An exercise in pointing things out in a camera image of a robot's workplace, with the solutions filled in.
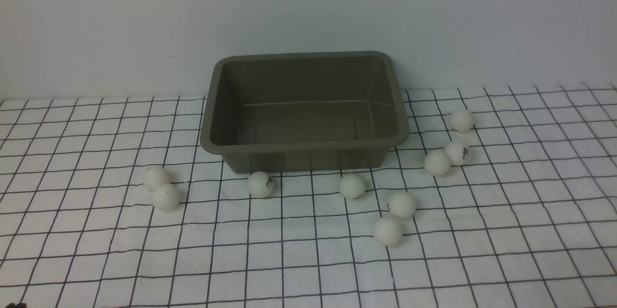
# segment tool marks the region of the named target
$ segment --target bin bottom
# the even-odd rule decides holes
[[[240,109],[236,144],[263,145],[373,139],[367,101],[292,102]]]

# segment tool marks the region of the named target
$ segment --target white ping pong ball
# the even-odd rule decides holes
[[[445,150],[434,150],[425,157],[425,171],[432,176],[443,176],[450,167],[452,160]]]
[[[450,142],[445,146],[453,166],[461,166],[469,160],[469,147],[460,142]]]
[[[339,183],[339,191],[348,200],[357,200],[366,191],[366,183],[359,174],[345,174]]]
[[[152,205],[161,212],[171,212],[180,203],[180,193],[171,184],[164,184],[152,192]]]
[[[144,187],[148,191],[154,191],[154,189],[161,185],[171,183],[172,175],[161,166],[152,166],[144,172],[143,181]]]
[[[450,126],[457,132],[469,132],[473,127],[473,114],[467,109],[452,112]]]
[[[403,238],[403,227],[394,218],[384,216],[375,223],[373,238],[383,246],[395,246]]]
[[[255,172],[249,177],[248,189],[254,198],[268,197],[274,191],[274,181],[266,172]]]
[[[399,219],[407,219],[414,215],[416,202],[407,191],[397,191],[388,199],[388,211]]]

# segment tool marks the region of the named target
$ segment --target plastic bin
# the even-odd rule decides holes
[[[392,60],[349,52],[221,60],[200,139],[245,173],[378,167],[407,137]]]

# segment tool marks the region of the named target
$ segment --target white wall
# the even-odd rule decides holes
[[[238,54],[375,49],[406,88],[615,80],[617,0],[0,0],[0,97],[204,94]]]

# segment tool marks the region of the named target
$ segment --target white cloth with black grid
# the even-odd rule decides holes
[[[198,143],[205,97],[0,104],[0,306],[617,306],[617,91],[612,85],[405,91],[412,134],[382,167],[274,174],[250,199]],[[467,134],[444,114],[475,113]],[[422,172],[450,138],[472,158]],[[180,207],[153,211],[165,165]],[[392,191],[418,211],[399,247],[370,236]]]

